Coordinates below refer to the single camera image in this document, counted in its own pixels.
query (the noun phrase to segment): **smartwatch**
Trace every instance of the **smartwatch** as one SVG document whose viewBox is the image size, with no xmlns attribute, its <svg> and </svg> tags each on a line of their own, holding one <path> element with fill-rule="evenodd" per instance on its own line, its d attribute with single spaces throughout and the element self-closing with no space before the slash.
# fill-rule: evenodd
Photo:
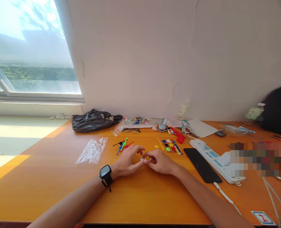
<svg viewBox="0 0 281 228">
<path fill-rule="evenodd" d="M 99 178 L 102 182 L 102 184 L 105 187 L 109 187 L 110 192 L 111 188 L 110 185 L 113 183 L 113 179 L 111 178 L 111 167 L 109 165 L 104 166 L 100 171 L 99 171 Z"/>
</svg>

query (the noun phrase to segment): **white power strip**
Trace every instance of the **white power strip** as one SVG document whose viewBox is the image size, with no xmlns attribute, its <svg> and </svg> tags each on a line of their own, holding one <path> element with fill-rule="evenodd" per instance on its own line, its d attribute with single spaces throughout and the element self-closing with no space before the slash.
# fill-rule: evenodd
<svg viewBox="0 0 281 228">
<path fill-rule="evenodd" d="M 223 156 L 219 156 L 212 149 L 210 149 L 205 142 L 195 139 L 190 141 L 190 145 L 197 149 L 198 152 L 209 162 L 209 164 L 216 169 L 216 171 L 229 183 L 241 186 L 241 181 L 245 180 L 246 177 L 236 177 L 230 174 L 230 157 L 225 153 Z"/>
</svg>

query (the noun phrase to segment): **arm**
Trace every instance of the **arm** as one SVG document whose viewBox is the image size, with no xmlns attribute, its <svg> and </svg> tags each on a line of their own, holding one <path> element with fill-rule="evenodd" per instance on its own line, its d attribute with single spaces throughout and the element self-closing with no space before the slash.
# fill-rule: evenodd
<svg viewBox="0 0 281 228">
<path fill-rule="evenodd" d="M 193 177 L 184 167 L 172 161 L 160 150 L 148 151 L 143 158 L 153 158 L 147 163 L 151 169 L 177 177 L 190 192 L 195 201 L 208 215 L 215 227 L 253 228 L 253 226 L 226 201 L 219 198 L 210 189 Z"/>
<path fill-rule="evenodd" d="M 134 155 L 136 153 L 142 155 L 143 150 L 145 150 L 143 147 L 134 145 L 125 149 L 118 160 L 110 166 L 112 179 L 130 175 L 144 166 L 148 162 L 147 160 L 132 164 Z M 97 173 L 95 177 L 44 212 L 28 228 L 72 228 L 104 189 Z"/>
</svg>

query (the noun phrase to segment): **bag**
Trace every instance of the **bag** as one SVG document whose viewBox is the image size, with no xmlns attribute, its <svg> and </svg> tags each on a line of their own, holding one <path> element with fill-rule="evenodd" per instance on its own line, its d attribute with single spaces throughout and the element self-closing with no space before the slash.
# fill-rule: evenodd
<svg viewBox="0 0 281 228">
<path fill-rule="evenodd" d="M 281 135 L 281 87 L 272 91 L 262 103 L 265 106 L 261 127 Z"/>
<path fill-rule="evenodd" d="M 98 131 L 100 129 L 109 128 L 116 123 L 119 123 L 122 119 L 122 115 L 114 116 L 114 120 L 106 119 L 112 115 L 109 112 L 96 111 L 92 109 L 83 115 L 73 115 L 72 128 L 76 132 L 91 132 Z"/>
</svg>

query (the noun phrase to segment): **sticker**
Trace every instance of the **sticker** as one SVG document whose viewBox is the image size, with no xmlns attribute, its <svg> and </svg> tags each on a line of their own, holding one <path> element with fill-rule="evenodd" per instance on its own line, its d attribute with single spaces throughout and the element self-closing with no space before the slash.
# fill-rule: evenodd
<svg viewBox="0 0 281 228">
<path fill-rule="evenodd" d="M 263 225 L 276 225 L 271 218 L 266 215 L 265 212 L 259 212 L 259 211 L 251 211 L 252 214 L 262 223 Z"/>
</svg>

